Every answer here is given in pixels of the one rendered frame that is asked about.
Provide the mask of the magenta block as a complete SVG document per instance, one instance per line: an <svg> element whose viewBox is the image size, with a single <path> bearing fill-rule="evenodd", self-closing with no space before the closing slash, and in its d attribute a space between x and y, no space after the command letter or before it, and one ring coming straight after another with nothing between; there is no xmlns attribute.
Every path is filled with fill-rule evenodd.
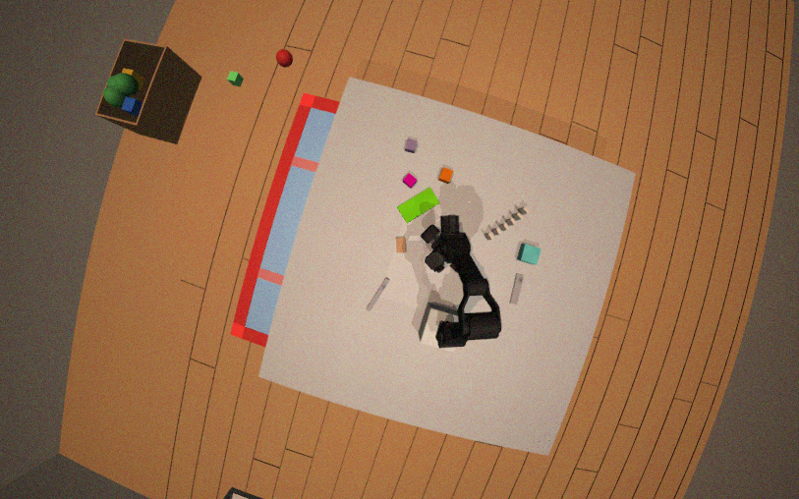
<svg viewBox="0 0 799 499"><path fill-rule="evenodd" d="M409 174L406 176L406 178L403 180L403 183L404 183L406 186L408 186L408 187L411 189L411 188L414 186L414 184L415 184L417 181L418 181L418 180L417 180L416 178L414 178L414 177L413 177L413 176L412 176L412 175L409 173Z"/></svg>

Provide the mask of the teal block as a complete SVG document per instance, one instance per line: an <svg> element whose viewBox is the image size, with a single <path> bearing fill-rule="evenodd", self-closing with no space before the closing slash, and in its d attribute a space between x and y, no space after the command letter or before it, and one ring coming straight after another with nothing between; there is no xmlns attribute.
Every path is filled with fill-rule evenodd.
<svg viewBox="0 0 799 499"><path fill-rule="evenodd" d="M521 244L518 256L516 260L525 262L525 263L532 263L537 264L539 261L539 257L541 254L540 248L536 248L534 246L530 246L527 244Z"/></svg>

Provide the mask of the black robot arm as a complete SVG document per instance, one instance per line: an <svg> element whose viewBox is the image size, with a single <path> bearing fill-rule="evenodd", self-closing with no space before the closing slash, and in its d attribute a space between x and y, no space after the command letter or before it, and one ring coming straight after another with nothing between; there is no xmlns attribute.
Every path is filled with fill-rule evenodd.
<svg viewBox="0 0 799 499"><path fill-rule="evenodd" d="M470 256L471 245L465 232L459 233L458 215L441 215L440 251L437 247L425 263L434 272L443 271L444 262L454 263L463 285L463 299L458 307L459 322L439 321L435 339L439 348L465 347L468 340L497 339L501 332L499 305L489 291L486 278ZM465 313L469 296L483 296L491 311ZM441 323L440 323L441 322Z"/></svg>

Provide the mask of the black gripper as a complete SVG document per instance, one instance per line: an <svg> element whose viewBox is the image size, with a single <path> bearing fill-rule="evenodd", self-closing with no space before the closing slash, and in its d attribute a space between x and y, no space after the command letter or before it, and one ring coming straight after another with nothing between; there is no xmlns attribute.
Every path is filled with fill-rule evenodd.
<svg viewBox="0 0 799 499"><path fill-rule="evenodd" d="M427 228L427 229L426 229L426 230L425 230L425 231L424 231L424 232L421 234L421 238L422 238L422 239L423 239L423 240L424 240L426 243L429 243L429 242L430 242L432 239L434 239L434 240L435 240L435 242L434 242L434 243L431 245L431 247L432 247L433 249L434 249L435 247L437 247L437 250L438 250L438 251L441 253L441 251L440 251L440 244L439 244L439 238L440 238L440 236L438 235L438 238L436 237L436 235L437 235L439 232L440 232L440 230L439 230L439 229L438 229L438 228L437 228L437 227L436 227L434 224L431 224L431 225L430 225L430 226L429 226L429 227L428 227L428 228ZM443 254L441 253L441 255L443 255ZM443 256L444 256L444 255L443 255ZM445 256L444 256L444 257L445 257ZM457 272L457 269L456 269L456 267L455 267L454 263L452 263L450 266L451 266L451 268L452 268L452 269L453 269L455 272Z"/></svg>

